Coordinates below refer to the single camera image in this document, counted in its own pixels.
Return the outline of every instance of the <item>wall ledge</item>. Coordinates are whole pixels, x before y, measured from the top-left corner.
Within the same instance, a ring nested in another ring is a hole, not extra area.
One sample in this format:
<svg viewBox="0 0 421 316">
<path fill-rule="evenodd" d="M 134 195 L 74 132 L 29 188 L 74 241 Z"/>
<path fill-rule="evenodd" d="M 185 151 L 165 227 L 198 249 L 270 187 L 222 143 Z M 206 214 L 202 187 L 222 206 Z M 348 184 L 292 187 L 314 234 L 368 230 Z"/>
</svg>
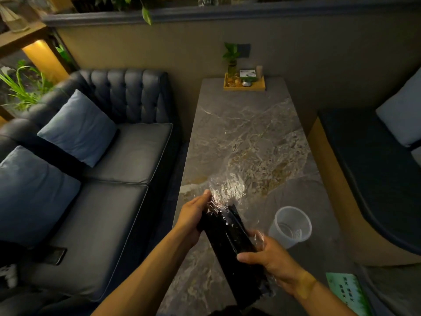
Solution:
<svg viewBox="0 0 421 316">
<path fill-rule="evenodd" d="M 151 9 L 153 23 L 272 18 L 311 15 L 383 13 L 420 10 L 421 0 L 306 0 L 267 2 L 218 7 L 169 7 Z M 141 11 L 54 14 L 43 17 L 51 27 L 144 23 Z"/>
</svg>

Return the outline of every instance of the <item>sofa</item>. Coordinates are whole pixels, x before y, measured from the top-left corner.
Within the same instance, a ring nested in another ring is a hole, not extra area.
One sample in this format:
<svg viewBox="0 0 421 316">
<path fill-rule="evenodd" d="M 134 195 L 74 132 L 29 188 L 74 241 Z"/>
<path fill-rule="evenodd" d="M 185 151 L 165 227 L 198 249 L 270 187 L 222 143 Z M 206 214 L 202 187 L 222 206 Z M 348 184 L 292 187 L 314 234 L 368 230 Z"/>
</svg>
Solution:
<svg viewBox="0 0 421 316">
<path fill-rule="evenodd" d="M 308 136 L 348 253 L 361 265 L 421 262 L 420 81 L 421 69 L 377 109 L 320 110 Z"/>
<path fill-rule="evenodd" d="M 92 168 L 37 136 L 75 90 L 118 127 Z M 55 297 L 34 305 L 23 297 L 22 305 L 36 306 L 30 312 L 41 313 L 49 308 L 47 301 L 59 302 L 63 306 L 60 314 L 72 306 L 66 301 L 79 307 L 85 303 L 95 306 L 140 264 L 160 217 L 181 142 L 168 74 L 155 70 L 77 71 L 22 118 L 0 129 L 0 160 L 22 145 L 82 183 L 40 245 L 67 249 L 58 266 L 35 262 L 37 248 L 0 244 L 3 264 L 18 264 L 21 286 L 46 290 Z"/>
</svg>

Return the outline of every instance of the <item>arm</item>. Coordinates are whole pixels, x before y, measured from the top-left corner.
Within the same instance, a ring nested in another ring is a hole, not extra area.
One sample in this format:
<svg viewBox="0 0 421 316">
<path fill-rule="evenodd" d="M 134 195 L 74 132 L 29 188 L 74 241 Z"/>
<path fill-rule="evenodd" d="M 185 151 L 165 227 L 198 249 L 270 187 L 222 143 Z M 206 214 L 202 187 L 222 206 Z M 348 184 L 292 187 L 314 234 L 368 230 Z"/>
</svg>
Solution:
<svg viewBox="0 0 421 316">
<path fill-rule="evenodd" d="M 250 236 L 260 235 L 253 231 Z M 240 253 L 237 259 L 246 264 L 263 265 L 310 316 L 357 316 L 329 289 L 298 265 L 275 239 L 264 235 L 263 243 L 262 251 Z"/>
<path fill-rule="evenodd" d="M 92 316 L 155 315 L 187 252 L 197 243 L 196 226 L 211 193 L 184 204 L 176 226 L 143 263 L 117 287 Z"/>
</svg>

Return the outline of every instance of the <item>hand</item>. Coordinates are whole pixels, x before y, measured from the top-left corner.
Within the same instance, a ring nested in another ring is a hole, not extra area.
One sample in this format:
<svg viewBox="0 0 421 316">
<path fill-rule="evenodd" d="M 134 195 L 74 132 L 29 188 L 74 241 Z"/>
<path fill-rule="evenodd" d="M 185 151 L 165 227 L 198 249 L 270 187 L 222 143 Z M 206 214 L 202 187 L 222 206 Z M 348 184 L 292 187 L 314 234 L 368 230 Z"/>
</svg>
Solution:
<svg viewBox="0 0 421 316">
<path fill-rule="evenodd" d="M 249 235 L 250 237 L 260 237 L 263 241 L 263 248 L 257 253 L 239 253 L 237 259 L 246 264 L 264 266 L 287 293 L 295 296 L 295 287 L 306 271 L 272 237 L 263 235 L 256 230 L 250 231 Z"/>
<path fill-rule="evenodd" d="M 197 224 L 210 199 L 211 191 L 205 190 L 203 195 L 197 196 L 185 203 L 180 211 L 174 229 L 177 229 L 186 235 L 187 239 L 191 242 L 191 247 L 196 245 L 199 240 L 200 232 L 197 230 Z"/>
</svg>

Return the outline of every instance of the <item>warm light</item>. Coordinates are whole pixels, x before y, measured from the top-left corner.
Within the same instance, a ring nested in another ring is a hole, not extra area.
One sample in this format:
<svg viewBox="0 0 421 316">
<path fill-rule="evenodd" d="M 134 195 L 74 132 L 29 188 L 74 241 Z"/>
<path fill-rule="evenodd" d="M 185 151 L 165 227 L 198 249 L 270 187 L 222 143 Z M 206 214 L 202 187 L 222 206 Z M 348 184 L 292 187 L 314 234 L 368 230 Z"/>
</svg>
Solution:
<svg viewBox="0 0 421 316">
<path fill-rule="evenodd" d="M 44 40 L 37 40 L 22 48 L 22 50 L 38 70 L 44 73 L 46 78 L 53 84 L 57 84 L 69 77 L 69 74 Z"/>
</svg>

